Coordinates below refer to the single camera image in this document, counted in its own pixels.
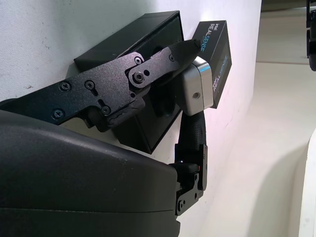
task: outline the black plastic housing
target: black plastic housing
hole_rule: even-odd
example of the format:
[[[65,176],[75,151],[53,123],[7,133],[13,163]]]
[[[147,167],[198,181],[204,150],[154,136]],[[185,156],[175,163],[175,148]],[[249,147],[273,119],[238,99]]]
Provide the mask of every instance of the black plastic housing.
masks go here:
[[[176,170],[0,111],[1,237],[176,237]]]
[[[144,14],[76,58],[75,63],[83,72],[131,52],[138,52],[147,60],[180,41],[183,33],[179,11]],[[151,154],[181,110],[169,84],[151,89],[143,99],[145,108],[113,131],[120,143]]]

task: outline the hole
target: hole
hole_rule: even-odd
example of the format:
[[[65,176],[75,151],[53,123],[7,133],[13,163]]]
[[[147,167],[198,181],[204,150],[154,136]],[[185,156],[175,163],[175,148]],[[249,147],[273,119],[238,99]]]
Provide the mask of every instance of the hole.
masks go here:
[[[98,96],[98,92],[96,89],[91,90],[92,95],[94,96]]]
[[[149,76],[150,73],[149,73],[148,70],[145,70],[145,71],[144,71],[144,74],[145,74],[145,76]]]
[[[105,103],[104,103],[103,100],[98,100],[98,103],[99,103],[99,105],[100,105],[101,107],[104,107],[104,106],[105,106]]]
[[[196,92],[196,93],[193,94],[192,98],[193,99],[198,99],[200,96],[201,96],[200,93]]]

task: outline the black metal bracket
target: black metal bracket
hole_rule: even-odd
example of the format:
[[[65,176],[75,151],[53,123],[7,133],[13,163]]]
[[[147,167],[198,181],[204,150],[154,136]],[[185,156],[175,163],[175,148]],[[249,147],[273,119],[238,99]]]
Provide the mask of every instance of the black metal bracket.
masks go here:
[[[178,174],[176,215],[180,216],[203,196],[206,189],[207,146],[201,144],[198,151],[184,151],[176,144],[175,154],[175,163],[170,165]]]
[[[172,79],[199,53],[195,40],[173,44],[144,62],[141,54],[92,68],[23,97],[8,100],[0,110],[60,125],[78,117],[104,132],[144,108],[143,96],[163,76]]]

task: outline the screw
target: screw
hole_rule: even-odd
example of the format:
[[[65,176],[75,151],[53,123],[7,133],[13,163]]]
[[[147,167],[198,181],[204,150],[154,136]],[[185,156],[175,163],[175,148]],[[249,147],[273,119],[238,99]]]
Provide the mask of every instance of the screw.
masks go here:
[[[59,119],[61,118],[62,116],[64,116],[64,113],[61,111],[61,110],[54,110],[53,111],[53,117],[55,119]]]
[[[94,83],[91,80],[87,80],[84,83],[85,88],[87,88],[88,90],[93,90],[94,89]]]
[[[181,211],[182,207],[183,207],[183,203],[182,203],[182,201],[179,201],[178,202],[178,211]]]
[[[169,55],[169,59],[171,62],[174,62],[174,58],[173,58],[172,54]]]
[[[108,106],[103,106],[103,107],[101,108],[101,112],[102,112],[104,115],[109,115],[109,114],[111,113],[111,109],[110,109],[110,107],[108,107]]]
[[[63,81],[63,82],[60,83],[59,88],[62,91],[70,91],[71,90],[71,85],[70,85],[70,83],[68,83],[66,81]]]
[[[136,58],[135,58],[135,63],[136,63],[137,65],[141,64],[141,63],[142,63],[142,59],[141,59],[140,57],[136,57]]]
[[[141,72],[134,73],[134,82],[140,84],[144,81],[144,75]]]

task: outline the black box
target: black box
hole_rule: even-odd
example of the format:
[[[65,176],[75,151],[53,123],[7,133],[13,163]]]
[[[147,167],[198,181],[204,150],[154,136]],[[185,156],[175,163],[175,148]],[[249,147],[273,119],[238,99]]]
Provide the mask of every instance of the black box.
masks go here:
[[[138,52],[147,60],[180,41],[183,41],[183,33],[179,11],[149,13],[76,58],[75,63],[83,72],[131,52]],[[151,89],[143,99],[145,108],[113,132],[120,143],[151,154],[181,110],[168,84]]]
[[[209,63],[212,70],[213,99],[212,108],[217,108],[224,86],[232,67],[226,21],[202,21],[193,35],[201,41],[199,57]]]

